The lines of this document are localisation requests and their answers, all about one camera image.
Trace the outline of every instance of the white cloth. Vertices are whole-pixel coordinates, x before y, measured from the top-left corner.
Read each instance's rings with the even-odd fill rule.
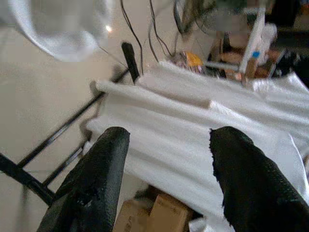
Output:
[[[111,0],[0,0],[0,19],[61,61],[80,61],[107,40]]]
[[[304,165],[290,134],[251,117],[254,112],[250,109],[254,106],[262,115],[264,105],[258,107],[263,101],[259,94],[229,81],[198,76],[164,63],[138,84],[97,83],[97,88],[109,95],[101,115],[87,124],[93,135],[85,147],[89,148],[110,126],[126,128],[131,133],[127,173],[202,213],[209,227],[217,232],[232,232],[223,216],[222,191],[213,176],[209,131],[233,126],[252,138],[309,202]],[[214,100],[217,95],[221,96],[218,101]],[[237,111],[227,106],[235,106]],[[247,106],[251,106],[249,115],[241,111]]]

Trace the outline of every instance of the white fabric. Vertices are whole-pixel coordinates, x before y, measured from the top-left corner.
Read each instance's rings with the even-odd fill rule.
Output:
[[[80,61],[107,40],[111,0],[0,0],[0,19],[62,61]]]
[[[272,115],[273,105],[262,104],[265,97],[235,83],[198,76],[169,64],[157,66],[138,84],[97,83],[97,88],[109,95],[101,115],[87,124],[93,136],[85,147],[110,126],[126,128],[131,133],[127,173],[205,215],[209,228],[232,232],[223,216],[220,186],[212,174],[209,131],[233,126],[252,138],[309,202],[304,166],[288,130],[278,130],[282,127],[277,126],[280,122],[275,115],[266,122],[252,116],[258,113],[265,119],[265,115]]]

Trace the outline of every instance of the tiled floor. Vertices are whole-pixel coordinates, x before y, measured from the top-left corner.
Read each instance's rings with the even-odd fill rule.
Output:
[[[151,22],[149,2],[126,0],[125,8],[144,50],[144,69],[155,65],[148,44]],[[177,28],[172,16],[172,0],[154,0],[157,29],[169,47],[173,47]],[[63,63],[45,54],[13,28],[0,28],[0,152],[19,162],[40,141],[59,127],[67,118],[93,97],[90,84],[109,79],[125,68],[121,42],[131,42],[139,62],[139,47],[121,13],[120,2],[114,1],[112,32],[108,43],[89,59],[79,63]],[[152,33],[159,60],[164,54]],[[203,57],[208,54],[212,38],[198,32],[183,42],[179,36],[177,50],[193,50]],[[85,140],[82,125],[96,113],[95,105],[85,113],[54,144],[26,167],[33,176],[44,180],[61,161]],[[56,190],[70,167],[55,180]],[[36,231],[46,211],[46,205],[31,191],[0,173],[0,231]],[[125,175],[119,205],[131,198],[145,184]]]

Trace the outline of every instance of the black metal frame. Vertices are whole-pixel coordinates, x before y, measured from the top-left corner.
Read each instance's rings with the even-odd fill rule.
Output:
[[[113,82],[120,82],[124,76],[130,72],[133,82],[138,78],[139,72],[134,59],[133,47],[130,43],[123,43],[122,50],[124,52],[128,68],[117,76]],[[47,205],[51,205],[55,194],[48,188],[48,185],[82,152],[83,148],[80,146],[75,149],[42,183],[23,170],[38,154],[45,148],[51,145],[60,135],[63,134],[85,111],[87,111],[94,103],[105,95],[104,92],[99,93],[77,113],[75,113],[69,120],[67,120],[59,129],[52,133],[46,140],[40,143],[33,151],[31,151],[18,164],[15,164],[3,154],[0,153],[0,171],[3,171],[8,176],[12,177],[24,186],[27,186],[34,193],[36,193]]]

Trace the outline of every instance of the cardboard box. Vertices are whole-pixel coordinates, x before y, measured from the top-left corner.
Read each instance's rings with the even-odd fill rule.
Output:
[[[193,210],[167,194],[159,194],[150,213],[147,232],[185,232]]]
[[[113,232],[146,232],[149,213],[149,210],[146,210],[138,201],[124,202]]]

